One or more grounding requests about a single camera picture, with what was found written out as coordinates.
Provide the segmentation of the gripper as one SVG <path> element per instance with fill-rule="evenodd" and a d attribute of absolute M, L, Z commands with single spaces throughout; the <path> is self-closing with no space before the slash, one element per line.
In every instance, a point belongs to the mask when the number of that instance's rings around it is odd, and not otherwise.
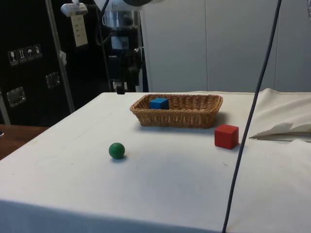
<path fill-rule="evenodd" d="M 124 95 L 125 63 L 121 55 L 127 55 L 127 79 L 133 87 L 139 86 L 139 74 L 143 66 L 140 34 L 137 28 L 116 29 L 110 32 L 108 41 L 110 82 L 117 94 Z"/>

